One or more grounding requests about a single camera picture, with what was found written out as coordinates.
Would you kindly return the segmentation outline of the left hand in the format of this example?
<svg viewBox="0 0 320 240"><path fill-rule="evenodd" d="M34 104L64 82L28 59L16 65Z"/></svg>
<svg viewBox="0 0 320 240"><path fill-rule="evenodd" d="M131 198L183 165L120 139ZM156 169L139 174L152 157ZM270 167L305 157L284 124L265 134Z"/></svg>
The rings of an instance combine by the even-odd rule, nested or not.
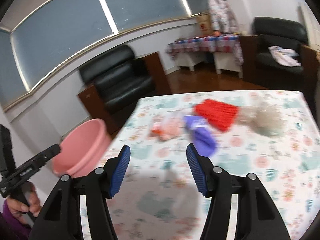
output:
<svg viewBox="0 0 320 240"><path fill-rule="evenodd" d="M25 215L25 213L31 212L34 217L37 217L42 208L34 184L28 182L28 187L30 190L28 200L29 206L10 196L6 199L10 213L23 225L29 225L29 216Z"/></svg>

